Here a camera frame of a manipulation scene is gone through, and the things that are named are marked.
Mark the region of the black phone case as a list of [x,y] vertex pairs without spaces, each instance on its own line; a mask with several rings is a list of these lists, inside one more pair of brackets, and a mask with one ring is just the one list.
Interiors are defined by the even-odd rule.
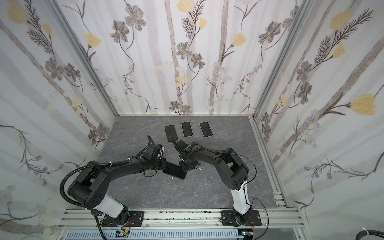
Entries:
[[168,142],[177,141],[178,135],[174,125],[165,126],[165,132]]

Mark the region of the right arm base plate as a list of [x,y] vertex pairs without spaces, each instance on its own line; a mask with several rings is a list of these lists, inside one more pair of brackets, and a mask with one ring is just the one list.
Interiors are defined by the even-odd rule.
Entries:
[[258,211],[248,211],[244,215],[235,210],[221,211],[220,222],[224,227],[258,227],[262,225]]

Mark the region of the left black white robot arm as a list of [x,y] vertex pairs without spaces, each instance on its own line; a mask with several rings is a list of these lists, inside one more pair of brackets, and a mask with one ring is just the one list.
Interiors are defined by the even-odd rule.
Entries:
[[66,202],[84,207],[96,217],[104,215],[113,225],[125,226],[131,220],[129,209],[107,194],[110,183],[128,175],[165,169],[167,164],[163,154],[162,145],[149,144],[125,161],[91,161],[63,178],[60,194]]

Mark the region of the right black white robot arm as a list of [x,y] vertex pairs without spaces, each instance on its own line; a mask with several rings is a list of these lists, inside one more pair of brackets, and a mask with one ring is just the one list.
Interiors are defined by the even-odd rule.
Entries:
[[244,226],[253,211],[247,190],[249,168],[235,150],[212,150],[195,142],[188,145],[182,140],[170,140],[179,153],[179,166],[184,173],[199,168],[201,162],[215,167],[222,182],[231,190],[232,225]]

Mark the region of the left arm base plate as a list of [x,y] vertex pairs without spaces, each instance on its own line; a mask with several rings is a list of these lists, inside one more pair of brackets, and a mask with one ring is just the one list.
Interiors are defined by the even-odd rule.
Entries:
[[141,227],[144,211],[123,210],[116,218],[105,215],[101,220],[102,227]]

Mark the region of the black phone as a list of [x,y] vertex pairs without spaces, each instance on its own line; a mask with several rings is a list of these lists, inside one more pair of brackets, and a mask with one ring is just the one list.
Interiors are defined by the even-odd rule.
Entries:
[[167,163],[167,166],[163,170],[163,173],[181,180],[184,180],[187,175],[187,173],[185,173],[179,165],[175,165],[172,163]]
[[192,125],[190,122],[182,122],[182,131],[183,131],[183,136],[185,138],[192,137],[193,136],[193,130],[192,130]]
[[202,122],[199,125],[204,138],[209,138],[213,136],[213,132],[208,122]]

